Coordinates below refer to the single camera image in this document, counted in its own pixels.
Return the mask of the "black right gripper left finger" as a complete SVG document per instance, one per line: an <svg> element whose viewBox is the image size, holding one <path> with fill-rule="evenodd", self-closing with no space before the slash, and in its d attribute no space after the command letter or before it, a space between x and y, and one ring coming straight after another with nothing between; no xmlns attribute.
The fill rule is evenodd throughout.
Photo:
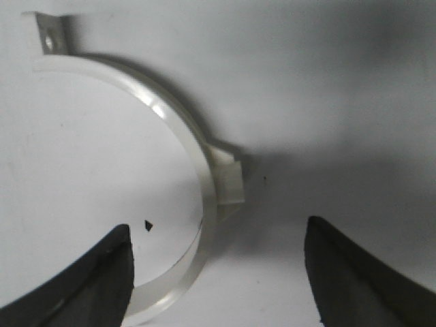
<svg viewBox="0 0 436 327"><path fill-rule="evenodd" d="M114 227L73 264L1 308L2 326L120 326L134 288L127 224Z"/></svg>

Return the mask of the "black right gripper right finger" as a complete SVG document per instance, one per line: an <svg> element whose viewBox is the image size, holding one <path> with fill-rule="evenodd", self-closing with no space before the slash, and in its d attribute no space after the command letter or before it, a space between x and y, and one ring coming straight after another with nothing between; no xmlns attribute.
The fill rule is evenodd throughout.
<svg viewBox="0 0 436 327"><path fill-rule="evenodd" d="M307 221L305 268L323 326L434 326L435 293L322 217Z"/></svg>

